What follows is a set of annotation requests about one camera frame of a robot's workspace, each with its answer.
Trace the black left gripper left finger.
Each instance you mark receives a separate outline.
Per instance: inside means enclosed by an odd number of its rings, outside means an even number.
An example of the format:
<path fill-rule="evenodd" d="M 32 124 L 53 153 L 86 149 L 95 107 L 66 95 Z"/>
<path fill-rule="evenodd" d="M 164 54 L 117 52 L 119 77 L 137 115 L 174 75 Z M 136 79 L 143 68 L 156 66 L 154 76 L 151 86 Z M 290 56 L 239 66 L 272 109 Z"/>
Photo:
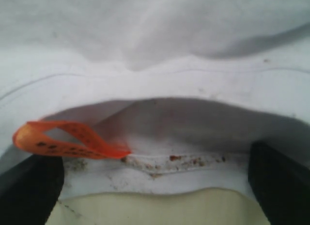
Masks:
<path fill-rule="evenodd" d="M 44 225 L 64 185 L 61 157 L 32 155 L 0 176 L 0 223 Z"/>

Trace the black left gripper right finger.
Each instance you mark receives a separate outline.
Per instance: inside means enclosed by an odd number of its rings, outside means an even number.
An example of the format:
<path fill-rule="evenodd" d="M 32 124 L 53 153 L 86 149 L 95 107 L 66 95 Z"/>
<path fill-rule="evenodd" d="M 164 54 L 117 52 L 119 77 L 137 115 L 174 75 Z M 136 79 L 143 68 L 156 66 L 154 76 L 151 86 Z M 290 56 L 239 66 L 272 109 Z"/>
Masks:
<path fill-rule="evenodd" d="M 248 182 L 271 225 L 310 223 L 310 170 L 263 142 L 252 144 Z"/>

